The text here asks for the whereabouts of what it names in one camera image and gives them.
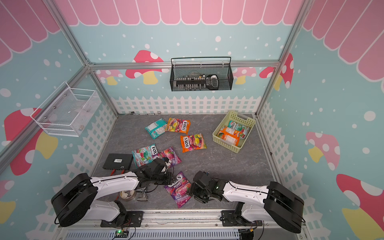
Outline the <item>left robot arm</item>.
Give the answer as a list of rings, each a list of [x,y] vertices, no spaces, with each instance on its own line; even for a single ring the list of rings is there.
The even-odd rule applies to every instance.
[[[171,164],[164,157],[125,174],[107,177],[90,177],[87,173],[77,175],[51,199],[56,213],[54,223],[69,227],[81,220],[101,220],[111,228],[131,226],[133,216],[119,200],[104,202],[100,199],[150,184],[170,185],[173,181],[173,173],[168,170]]]

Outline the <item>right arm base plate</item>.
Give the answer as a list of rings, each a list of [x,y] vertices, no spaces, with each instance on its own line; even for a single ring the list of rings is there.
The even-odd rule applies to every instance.
[[[221,211],[219,220],[224,227],[261,227],[263,222],[260,220],[250,222],[237,214],[235,210]]]

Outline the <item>orange candy bag back-side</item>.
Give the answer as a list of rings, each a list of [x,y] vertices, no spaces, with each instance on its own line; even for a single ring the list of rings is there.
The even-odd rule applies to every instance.
[[[238,146],[240,138],[236,135],[235,130],[230,129],[226,126],[222,126],[217,133],[217,137],[222,139],[228,145]]]

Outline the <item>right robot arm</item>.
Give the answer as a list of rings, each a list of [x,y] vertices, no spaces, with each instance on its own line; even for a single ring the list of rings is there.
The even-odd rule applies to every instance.
[[[200,203],[212,200],[234,202],[234,210],[221,212],[225,227],[258,227],[274,222],[294,234],[302,231],[304,200],[278,182],[267,186],[247,186],[212,178],[199,171],[187,194]]]

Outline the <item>purple berries candy bag front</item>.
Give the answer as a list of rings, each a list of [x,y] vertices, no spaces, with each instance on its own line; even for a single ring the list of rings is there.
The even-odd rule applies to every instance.
[[[165,190],[171,195],[178,208],[183,207],[190,199],[188,195],[192,184],[185,177],[183,172],[179,172],[176,179],[168,186],[164,186]]]

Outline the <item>green plastic basket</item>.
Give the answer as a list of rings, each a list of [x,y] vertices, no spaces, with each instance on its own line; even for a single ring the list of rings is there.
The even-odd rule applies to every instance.
[[[256,121],[238,113],[229,111],[213,132],[213,141],[222,147],[238,153],[250,136]]]

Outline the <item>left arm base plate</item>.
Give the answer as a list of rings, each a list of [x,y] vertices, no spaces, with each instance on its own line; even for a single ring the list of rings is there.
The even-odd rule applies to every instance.
[[[140,227],[143,220],[143,211],[128,211],[120,213],[111,222],[101,221],[101,228],[126,228],[126,227]]]

